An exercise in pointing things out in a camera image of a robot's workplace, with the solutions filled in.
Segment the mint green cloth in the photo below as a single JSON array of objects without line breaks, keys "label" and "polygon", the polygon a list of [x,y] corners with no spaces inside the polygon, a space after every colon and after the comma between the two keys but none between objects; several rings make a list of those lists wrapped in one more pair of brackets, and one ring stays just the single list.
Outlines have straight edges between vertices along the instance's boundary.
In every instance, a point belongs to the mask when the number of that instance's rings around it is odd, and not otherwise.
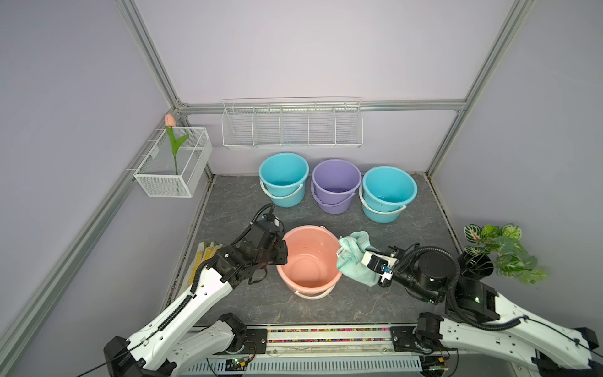
[{"label": "mint green cloth", "polygon": [[353,232],[347,237],[341,237],[337,251],[337,268],[348,278],[373,287],[378,284],[379,275],[361,263],[366,248],[370,246],[370,238],[365,231]]}]

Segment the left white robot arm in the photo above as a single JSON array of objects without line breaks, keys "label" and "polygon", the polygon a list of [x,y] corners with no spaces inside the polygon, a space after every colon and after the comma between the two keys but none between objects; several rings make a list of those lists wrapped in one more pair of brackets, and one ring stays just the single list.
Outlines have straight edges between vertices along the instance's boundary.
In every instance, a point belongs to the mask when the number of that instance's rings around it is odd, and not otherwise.
[{"label": "left white robot arm", "polygon": [[284,224],[275,215],[252,221],[231,244],[197,268],[192,284],[141,330],[114,337],[104,348],[111,376],[179,376],[200,358],[239,350],[246,325],[225,314],[208,328],[188,332],[205,313],[267,265],[287,263]]}]

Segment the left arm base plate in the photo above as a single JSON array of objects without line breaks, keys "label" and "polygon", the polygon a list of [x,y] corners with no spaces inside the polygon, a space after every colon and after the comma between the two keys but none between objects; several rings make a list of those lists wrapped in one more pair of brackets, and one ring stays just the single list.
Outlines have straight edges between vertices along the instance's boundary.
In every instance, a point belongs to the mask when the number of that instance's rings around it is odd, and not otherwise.
[{"label": "left arm base plate", "polygon": [[231,345],[215,355],[226,354],[264,354],[268,346],[268,330],[266,328],[248,328],[245,333],[235,336]]}]

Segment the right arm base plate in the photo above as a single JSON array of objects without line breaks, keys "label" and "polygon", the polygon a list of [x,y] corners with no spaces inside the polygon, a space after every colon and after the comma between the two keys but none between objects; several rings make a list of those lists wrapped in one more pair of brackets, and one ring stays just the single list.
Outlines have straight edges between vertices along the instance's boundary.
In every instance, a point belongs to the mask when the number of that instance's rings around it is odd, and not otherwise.
[{"label": "right arm base plate", "polygon": [[416,336],[416,326],[394,325],[389,328],[395,352],[411,352],[430,355],[434,352],[450,351],[438,342],[429,339],[419,339]]}]

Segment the pink plastic bucket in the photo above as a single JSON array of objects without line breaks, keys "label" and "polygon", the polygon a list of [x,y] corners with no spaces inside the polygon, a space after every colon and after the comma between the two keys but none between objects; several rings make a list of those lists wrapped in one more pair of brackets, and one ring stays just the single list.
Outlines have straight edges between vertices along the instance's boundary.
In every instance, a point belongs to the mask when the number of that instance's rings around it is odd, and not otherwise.
[{"label": "pink plastic bucket", "polygon": [[323,226],[299,226],[288,231],[284,241],[287,263],[277,271],[287,287],[306,300],[327,297],[342,276],[337,267],[337,237]]}]

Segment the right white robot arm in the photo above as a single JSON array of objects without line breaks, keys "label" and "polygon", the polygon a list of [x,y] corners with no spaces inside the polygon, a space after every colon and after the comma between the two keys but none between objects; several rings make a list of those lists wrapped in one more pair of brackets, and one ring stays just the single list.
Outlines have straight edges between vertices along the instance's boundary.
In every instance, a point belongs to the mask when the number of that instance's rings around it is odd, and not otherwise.
[{"label": "right white robot arm", "polygon": [[397,340],[423,353],[464,349],[523,365],[541,376],[600,376],[599,343],[589,328],[565,328],[512,303],[475,280],[460,257],[438,247],[393,247],[394,282],[409,295],[444,305],[444,315],[419,314]]}]

